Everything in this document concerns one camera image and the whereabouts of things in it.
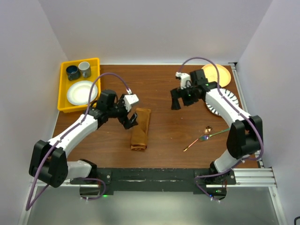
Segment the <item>brown cloth napkin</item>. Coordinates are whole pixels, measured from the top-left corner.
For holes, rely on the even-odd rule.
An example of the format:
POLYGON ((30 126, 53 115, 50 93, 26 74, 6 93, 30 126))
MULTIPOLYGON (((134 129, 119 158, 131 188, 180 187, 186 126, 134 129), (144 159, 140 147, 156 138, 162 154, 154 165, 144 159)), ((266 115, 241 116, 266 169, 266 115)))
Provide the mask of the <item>brown cloth napkin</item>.
POLYGON ((130 148, 131 150, 145 151, 148 145, 151 109, 137 108, 135 112, 138 125, 133 127, 130 148))

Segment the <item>rose gold spoon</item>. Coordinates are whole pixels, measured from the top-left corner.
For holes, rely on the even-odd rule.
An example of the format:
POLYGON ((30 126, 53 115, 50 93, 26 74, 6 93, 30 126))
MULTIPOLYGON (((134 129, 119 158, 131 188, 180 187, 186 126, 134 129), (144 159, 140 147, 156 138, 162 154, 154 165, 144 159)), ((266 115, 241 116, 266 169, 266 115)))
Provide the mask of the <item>rose gold spoon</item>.
POLYGON ((189 144, 184 150, 183 152, 187 151, 192 145, 194 145, 197 141, 206 141, 209 138, 209 135, 212 132, 212 127, 211 126, 207 126, 204 130, 203 130, 203 134, 202 136, 200 136, 199 138, 197 138, 196 140, 194 140, 191 144, 189 144))

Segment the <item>iridescent fork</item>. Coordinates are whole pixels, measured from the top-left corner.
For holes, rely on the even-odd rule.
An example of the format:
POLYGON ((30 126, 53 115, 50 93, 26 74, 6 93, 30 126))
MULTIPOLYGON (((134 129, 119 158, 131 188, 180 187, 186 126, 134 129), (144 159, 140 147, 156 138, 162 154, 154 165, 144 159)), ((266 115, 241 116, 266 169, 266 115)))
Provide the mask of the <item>iridescent fork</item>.
POLYGON ((227 129, 224 129, 222 131, 219 131, 219 132, 216 132, 216 133, 213 133, 213 134, 209 134, 209 135, 202 135, 201 137, 199 137, 199 140, 200 141, 206 141, 208 139, 210 139, 211 137, 215 136, 215 135, 218 135, 218 134, 222 134, 222 133, 225 133, 227 131, 229 131, 230 128, 227 128, 227 129))

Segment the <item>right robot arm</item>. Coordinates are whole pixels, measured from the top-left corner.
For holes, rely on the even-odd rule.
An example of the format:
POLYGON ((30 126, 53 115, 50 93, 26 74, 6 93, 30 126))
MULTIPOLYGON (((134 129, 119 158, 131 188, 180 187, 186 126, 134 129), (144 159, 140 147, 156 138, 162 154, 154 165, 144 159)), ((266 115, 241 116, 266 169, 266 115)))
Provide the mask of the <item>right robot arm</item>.
POLYGON ((189 74, 176 72, 180 86, 171 90, 172 110, 179 110, 179 99, 185 106, 198 100, 211 105, 225 120, 229 127, 229 135, 224 153, 210 164, 207 175, 199 175, 197 179, 210 180, 220 184, 225 175, 243 160, 256 152, 263 152, 263 123, 259 116, 251 116, 221 92, 217 82, 209 82, 204 71, 196 70, 189 74))

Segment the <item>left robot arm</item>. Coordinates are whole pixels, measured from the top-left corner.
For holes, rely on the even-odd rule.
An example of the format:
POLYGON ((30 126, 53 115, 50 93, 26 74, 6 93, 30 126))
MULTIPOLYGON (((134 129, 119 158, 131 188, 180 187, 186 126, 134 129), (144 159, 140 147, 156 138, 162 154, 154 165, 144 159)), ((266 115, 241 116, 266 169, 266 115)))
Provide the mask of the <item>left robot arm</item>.
POLYGON ((68 162, 71 151, 89 134, 99 129, 110 118, 117 118, 125 129, 137 125, 137 114, 128 117, 139 102, 136 94, 117 98, 113 90, 104 90, 99 99, 79 119, 49 141, 38 141, 33 148, 29 174, 51 187, 59 187, 65 180, 81 178, 92 184, 98 177, 97 165, 88 160, 68 162))

